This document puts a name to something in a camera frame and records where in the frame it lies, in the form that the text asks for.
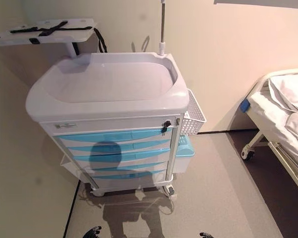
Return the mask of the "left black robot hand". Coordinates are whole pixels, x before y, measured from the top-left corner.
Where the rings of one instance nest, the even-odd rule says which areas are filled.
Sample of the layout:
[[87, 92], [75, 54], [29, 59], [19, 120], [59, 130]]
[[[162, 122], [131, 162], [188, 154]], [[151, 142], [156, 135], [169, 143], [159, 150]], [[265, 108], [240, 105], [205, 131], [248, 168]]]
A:
[[102, 227], [101, 226], [95, 226], [91, 229], [89, 229], [84, 235], [83, 238], [100, 238], [100, 232]]

